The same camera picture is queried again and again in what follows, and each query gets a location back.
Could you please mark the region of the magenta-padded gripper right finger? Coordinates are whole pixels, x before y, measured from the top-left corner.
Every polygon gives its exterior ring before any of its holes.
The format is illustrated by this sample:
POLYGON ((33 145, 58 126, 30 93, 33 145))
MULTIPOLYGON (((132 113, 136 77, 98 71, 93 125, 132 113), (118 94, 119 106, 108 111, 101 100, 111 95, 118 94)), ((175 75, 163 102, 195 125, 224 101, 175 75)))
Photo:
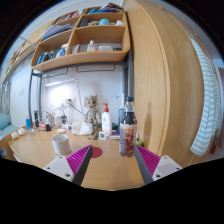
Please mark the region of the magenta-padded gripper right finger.
POLYGON ((145 185, 182 169, 168 155, 160 157, 138 145, 135 146, 134 155, 145 185))

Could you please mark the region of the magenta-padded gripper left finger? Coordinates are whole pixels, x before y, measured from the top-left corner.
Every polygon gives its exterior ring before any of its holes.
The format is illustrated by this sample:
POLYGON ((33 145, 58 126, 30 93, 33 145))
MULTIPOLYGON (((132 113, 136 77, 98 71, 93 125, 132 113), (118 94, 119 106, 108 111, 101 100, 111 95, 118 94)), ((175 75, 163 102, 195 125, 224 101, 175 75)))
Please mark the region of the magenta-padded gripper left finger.
POLYGON ((89 145, 67 157, 57 156, 44 167, 44 170, 76 185, 81 185, 92 155, 93 149, 89 145))

